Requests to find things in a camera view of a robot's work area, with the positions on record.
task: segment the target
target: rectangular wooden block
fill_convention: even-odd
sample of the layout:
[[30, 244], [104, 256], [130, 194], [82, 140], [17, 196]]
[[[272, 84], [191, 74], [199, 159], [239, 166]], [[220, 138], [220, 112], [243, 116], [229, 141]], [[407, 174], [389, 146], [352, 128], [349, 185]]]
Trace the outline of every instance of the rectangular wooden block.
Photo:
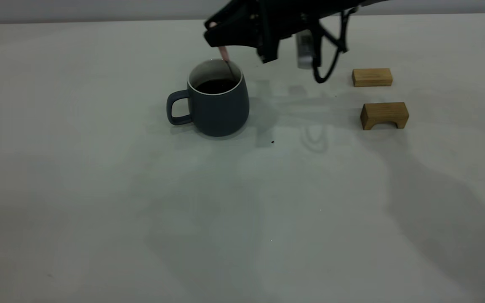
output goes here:
[[353, 85], [363, 86], [391, 86], [392, 73], [390, 69], [353, 69]]
[[375, 124], [385, 122], [396, 123], [398, 128], [405, 128], [408, 119], [409, 112], [404, 102], [364, 104], [360, 114], [364, 130], [372, 129]]

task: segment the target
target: gray mug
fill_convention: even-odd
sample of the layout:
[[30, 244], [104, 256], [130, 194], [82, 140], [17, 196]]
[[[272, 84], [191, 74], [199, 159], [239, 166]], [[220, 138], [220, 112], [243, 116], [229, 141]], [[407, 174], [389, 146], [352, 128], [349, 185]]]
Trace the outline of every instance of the gray mug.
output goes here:
[[[206, 82], [210, 84], [209, 81], [225, 79], [237, 84], [219, 93], [198, 90]], [[171, 114], [173, 103], [182, 98], [188, 99], [190, 114], [173, 117]], [[187, 89], [171, 94], [166, 105], [171, 124], [182, 125], [193, 122], [202, 133], [208, 136], [233, 134], [243, 127], [249, 111], [250, 102], [243, 72], [232, 61], [227, 63], [221, 59], [205, 61], [194, 68], [188, 76]]]

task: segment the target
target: table surface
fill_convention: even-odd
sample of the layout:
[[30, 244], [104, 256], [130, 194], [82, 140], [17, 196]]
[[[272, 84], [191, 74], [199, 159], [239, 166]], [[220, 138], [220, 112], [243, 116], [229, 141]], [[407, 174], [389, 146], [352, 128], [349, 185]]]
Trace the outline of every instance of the table surface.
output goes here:
[[[165, 116], [219, 57], [203, 30], [0, 25], [0, 302], [485, 301], [484, 14], [353, 17], [322, 85], [293, 38], [230, 47], [251, 110], [227, 138]], [[399, 101], [405, 129], [362, 130]]]

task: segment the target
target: mug handle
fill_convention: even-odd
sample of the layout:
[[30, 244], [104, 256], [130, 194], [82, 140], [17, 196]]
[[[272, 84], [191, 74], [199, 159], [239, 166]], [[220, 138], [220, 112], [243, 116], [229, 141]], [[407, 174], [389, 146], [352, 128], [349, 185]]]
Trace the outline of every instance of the mug handle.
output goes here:
[[168, 97], [168, 103], [166, 104], [166, 113], [168, 114], [168, 120], [171, 124], [182, 125], [192, 122], [192, 117], [190, 117], [190, 115], [186, 115], [183, 117], [173, 117], [171, 115], [171, 108], [173, 107], [175, 101], [188, 97], [188, 90], [180, 90], [179, 92], [174, 92]]

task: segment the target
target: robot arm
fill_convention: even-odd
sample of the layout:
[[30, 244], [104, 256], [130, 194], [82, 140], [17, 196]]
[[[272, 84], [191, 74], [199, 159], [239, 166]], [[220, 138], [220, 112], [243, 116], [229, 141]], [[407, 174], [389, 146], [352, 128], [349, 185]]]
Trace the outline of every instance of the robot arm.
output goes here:
[[[231, 0], [206, 21], [204, 36], [213, 47], [241, 45], [256, 48], [261, 61], [267, 63], [278, 58], [280, 40], [298, 33], [299, 66], [311, 67], [316, 81], [323, 83], [332, 74], [339, 54], [348, 51], [346, 33], [349, 16], [360, 5], [383, 1], [386, 0]], [[319, 23], [319, 19], [336, 13], [341, 14], [342, 22], [338, 39]], [[321, 66], [323, 37], [338, 48], [325, 77], [321, 77], [317, 69]], [[301, 56], [308, 56], [306, 66]]]

